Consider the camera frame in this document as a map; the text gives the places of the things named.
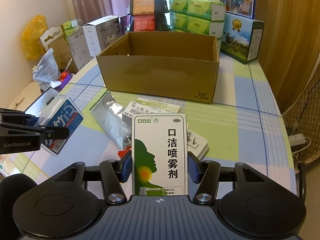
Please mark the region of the green white spray medicine box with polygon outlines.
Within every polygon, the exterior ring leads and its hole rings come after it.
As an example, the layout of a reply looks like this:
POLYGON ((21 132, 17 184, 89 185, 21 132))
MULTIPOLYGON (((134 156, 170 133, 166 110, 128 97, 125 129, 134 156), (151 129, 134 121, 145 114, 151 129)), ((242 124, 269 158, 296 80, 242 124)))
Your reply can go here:
POLYGON ((184 113, 133 115, 132 187, 138 196, 188 194, 184 113))

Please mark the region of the white humidifier box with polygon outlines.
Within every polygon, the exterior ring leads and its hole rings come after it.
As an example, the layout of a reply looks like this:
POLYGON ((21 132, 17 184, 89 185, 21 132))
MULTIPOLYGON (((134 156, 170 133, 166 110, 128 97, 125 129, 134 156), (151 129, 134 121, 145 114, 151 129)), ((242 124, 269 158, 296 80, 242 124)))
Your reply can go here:
POLYGON ((119 18, 113 15, 93 20, 82 28, 92 57, 96 57, 121 37, 119 18))

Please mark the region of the silver foil pouch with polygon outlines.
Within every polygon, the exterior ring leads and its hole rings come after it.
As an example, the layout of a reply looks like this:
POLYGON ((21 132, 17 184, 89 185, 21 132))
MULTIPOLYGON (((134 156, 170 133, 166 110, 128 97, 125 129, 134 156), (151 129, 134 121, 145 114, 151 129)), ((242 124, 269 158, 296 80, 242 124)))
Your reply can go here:
POLYGON ((122 120, 124 108, 107 90, 90 108, 95 121, 120 150, 131 146, 131 128, 122 120))

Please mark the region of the blue dental floss box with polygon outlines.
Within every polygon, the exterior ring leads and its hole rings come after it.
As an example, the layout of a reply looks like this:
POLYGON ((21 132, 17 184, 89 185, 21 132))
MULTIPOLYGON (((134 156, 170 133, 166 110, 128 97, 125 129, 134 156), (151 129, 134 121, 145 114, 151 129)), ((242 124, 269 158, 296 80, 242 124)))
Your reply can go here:
POLYGON ((39 124, 42 126, 67 127, 70 135, 67 139, 45 139, 41 147, 51 155, 58 156, 83 119, 83 114, 70 97, 57 95, 41 112, 39 124))

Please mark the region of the clear plastic bag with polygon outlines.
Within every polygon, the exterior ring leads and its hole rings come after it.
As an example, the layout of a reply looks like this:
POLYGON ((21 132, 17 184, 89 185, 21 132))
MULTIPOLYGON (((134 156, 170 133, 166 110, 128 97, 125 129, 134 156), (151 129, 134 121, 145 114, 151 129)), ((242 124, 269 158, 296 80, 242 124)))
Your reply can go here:
POLYGON ((32 68, 33 80, 43 91, 60 78, 60 71, 53 53, 54 50, 50 48, 40 59, 38 65, 32 68))

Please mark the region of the white power strip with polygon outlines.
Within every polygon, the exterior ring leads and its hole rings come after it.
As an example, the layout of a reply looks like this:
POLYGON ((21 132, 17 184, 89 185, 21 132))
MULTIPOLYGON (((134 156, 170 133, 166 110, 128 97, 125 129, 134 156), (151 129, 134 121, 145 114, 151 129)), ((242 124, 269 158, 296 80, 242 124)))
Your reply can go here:
POLYGON ((306 143, 306 138, 302 133, 291 135, 289 136, 289 143, 291 147, 302 145, 306 143))

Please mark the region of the white power plug adapter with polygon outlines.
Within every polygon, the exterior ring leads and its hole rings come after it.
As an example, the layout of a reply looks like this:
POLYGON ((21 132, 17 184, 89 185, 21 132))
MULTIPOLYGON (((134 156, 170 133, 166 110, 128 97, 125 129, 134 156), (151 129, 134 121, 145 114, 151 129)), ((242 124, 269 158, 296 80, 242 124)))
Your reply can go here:
POLYGON ((208 141, 199 134, 187 130, 187 148, 198 159, 201 159, 209 150, 208 141))

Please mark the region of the red black noodle bowl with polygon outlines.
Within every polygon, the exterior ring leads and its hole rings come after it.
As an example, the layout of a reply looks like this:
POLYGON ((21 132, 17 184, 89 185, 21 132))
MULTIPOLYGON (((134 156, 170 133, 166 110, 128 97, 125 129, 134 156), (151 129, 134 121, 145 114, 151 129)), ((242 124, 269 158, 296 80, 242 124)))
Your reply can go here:
POLYGON ((129 32, 135 31, 169 31, 165 14, 130 15, 129 32))

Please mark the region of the yellow plastic bag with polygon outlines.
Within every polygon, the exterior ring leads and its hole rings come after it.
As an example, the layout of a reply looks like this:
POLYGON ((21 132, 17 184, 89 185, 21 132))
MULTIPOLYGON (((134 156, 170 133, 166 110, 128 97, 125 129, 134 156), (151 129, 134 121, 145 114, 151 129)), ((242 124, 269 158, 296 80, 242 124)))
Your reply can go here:
POLYGON ((25 58, 28 60, 38 59, 45 51, 40 37, 48 30, 46 17, 36 15, 25 26, 21 35, 21 45, 25 58))

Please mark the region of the open white brown box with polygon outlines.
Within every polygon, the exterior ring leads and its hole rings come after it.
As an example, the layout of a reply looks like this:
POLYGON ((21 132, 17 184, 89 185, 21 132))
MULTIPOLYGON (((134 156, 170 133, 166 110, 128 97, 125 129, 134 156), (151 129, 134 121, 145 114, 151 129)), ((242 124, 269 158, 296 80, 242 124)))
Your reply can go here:
POLYGON ((59 94, 52 87, 44 91, 24 112, 25 114, 39 117, 41 112, 50 104, 50 102, 59 94))

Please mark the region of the white ointment medicine box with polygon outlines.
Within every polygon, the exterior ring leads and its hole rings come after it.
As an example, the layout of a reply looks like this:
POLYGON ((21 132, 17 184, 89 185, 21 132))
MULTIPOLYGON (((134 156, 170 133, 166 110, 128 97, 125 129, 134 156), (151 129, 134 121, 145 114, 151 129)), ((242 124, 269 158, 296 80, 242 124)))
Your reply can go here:
POLYGON ((175 106, 169 106, 166 104, 157 104, 148 101, 131 101, 122 112, 122 121, 129 123, 134 114, 149 114, 149 113, 171 113, 178 112, 178 108, 175 106))

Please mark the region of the brown cardboard hanger box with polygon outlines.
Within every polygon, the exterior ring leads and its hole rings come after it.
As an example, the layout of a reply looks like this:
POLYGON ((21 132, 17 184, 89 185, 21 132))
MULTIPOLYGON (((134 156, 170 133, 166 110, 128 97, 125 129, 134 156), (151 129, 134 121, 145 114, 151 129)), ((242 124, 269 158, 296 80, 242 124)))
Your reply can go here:
POLYGON ((66 36, 61 26, 51 27, 46 30, 40 37, 40 42, 45 51, 48 51, 50 48, 53 49, 54 59, 57 62, 59 70, 65 70, 67 65, 71 63, 67 70, 73 74, 78 72, 78 68, 71 54, 71 49, 66 42, 66 36))

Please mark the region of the checked tablecloth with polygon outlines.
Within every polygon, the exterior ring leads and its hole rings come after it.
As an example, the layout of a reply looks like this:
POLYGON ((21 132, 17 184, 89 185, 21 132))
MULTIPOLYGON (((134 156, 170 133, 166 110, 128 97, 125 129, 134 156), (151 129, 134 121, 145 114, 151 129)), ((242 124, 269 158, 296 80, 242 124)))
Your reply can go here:
MULTIPOLYGON (((106 87, 97 61, 92 60, 72 78, 62 93, 84 118, 58 156, 45 150, 1 157, 3 172, 24 173, 41 183, 76 161, 95 166, 117 159, 118 149, 91 115, 91 107, 106 87)), ((204 137, 206 159, 222 166, 251 165, 283 187, 296 192, 291 148, 280 110, 257 61, 240 64, 221 55, 212 104, 174 100, 189 128, 204 137)))

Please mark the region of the green tissue pack bundle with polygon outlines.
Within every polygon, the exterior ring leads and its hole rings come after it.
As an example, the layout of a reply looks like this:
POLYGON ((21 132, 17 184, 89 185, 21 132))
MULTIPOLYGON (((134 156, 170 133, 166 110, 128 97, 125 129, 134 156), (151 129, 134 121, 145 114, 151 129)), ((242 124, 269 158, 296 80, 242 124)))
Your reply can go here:
POLYGON ((226 6, 219 0, 169 0, 170 29, 215 36, 220 46, 226 6))

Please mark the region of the brown quilted chair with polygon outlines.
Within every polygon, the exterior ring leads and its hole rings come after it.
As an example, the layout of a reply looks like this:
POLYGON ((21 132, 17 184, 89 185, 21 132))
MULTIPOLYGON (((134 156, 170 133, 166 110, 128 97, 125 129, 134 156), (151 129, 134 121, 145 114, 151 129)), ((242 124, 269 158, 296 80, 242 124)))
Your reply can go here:
POLYGON ((306 149, 293 154, 295 161, 307 165, 319 159, 319 77, 310 80, 283 117, 294 134, 308 138, 306 149))

